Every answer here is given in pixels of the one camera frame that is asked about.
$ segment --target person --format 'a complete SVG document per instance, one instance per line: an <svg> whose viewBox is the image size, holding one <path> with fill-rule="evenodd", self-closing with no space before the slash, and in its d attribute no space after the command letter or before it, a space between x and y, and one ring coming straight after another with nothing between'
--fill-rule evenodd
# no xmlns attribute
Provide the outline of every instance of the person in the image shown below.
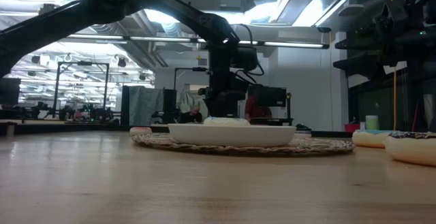
<svg viewBox="0 0 436 224"><path fill-rule="evenodd" d="M203 116L200 113L200 107L194 106L190 112L185 112L180 115L179 123L201 123Z"/></svg>
<svg viewBox="0 0 436 224"><path fill-rule="evenodd" d="M250 121L252 118L271 118L271 110L269 107L257 105L259 91L257 87L252 87L249 91L249 97L245 103L245 119Z"/></svg>

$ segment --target cup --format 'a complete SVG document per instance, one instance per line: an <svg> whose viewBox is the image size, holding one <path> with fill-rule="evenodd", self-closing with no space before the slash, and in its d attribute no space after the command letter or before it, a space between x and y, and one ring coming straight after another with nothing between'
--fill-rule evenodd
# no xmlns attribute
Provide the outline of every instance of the cup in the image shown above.
<svg viewBox="0 0 436 224"><path fill-rule="evenodd" d="M379 117L377 115L367 115L367 129L379 129Z"/></svg>

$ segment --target round placemat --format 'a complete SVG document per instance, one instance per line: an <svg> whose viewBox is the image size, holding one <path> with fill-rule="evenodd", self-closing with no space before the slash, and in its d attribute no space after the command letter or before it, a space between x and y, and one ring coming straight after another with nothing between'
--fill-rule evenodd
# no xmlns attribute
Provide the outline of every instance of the round placemat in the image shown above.
<svg viewBox="0 0 436 224"><path fill-rule="evenodd" d="M191 153L212 153L221 155L256 155L256 156L309 156L350 153L354 149L354 143L342 140L329 140L321 138L294 138L292 142L284 146L275 147L236 147L193 145L179 143L169 133L152 133L135 135L132 137L135 145L147 148L175 150Z"/></svg>

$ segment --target table surface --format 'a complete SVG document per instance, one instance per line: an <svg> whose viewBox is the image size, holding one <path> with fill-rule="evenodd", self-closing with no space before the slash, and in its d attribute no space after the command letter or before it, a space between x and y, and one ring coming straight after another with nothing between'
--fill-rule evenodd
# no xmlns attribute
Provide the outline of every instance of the table surface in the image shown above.
<svg viewBox="0 0 436 224"><path fill-rule="evenodd" d="M0 141L1 223L436 223L436 168L383 149L333 157L196 155L126 132Z"/></svg>

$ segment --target red object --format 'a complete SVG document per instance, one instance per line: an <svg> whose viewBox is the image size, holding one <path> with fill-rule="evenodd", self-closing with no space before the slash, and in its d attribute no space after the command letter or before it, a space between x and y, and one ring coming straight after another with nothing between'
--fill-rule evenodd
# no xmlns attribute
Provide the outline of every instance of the red object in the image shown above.
<svg viewBox="0 0 436 224"><path fill-rule="evenodd" d="M250 118L270 118L271 110L269 107L257 106L255 97L248 97L245 104L245 114L248 114Z"/></svg>
<svg viewBox="0 0 436 224"><path fill-rule="evenodd" d="M348 124L345 125L345 131L346 132L355 132L356 130L360 129L360 124Z"/></svg>

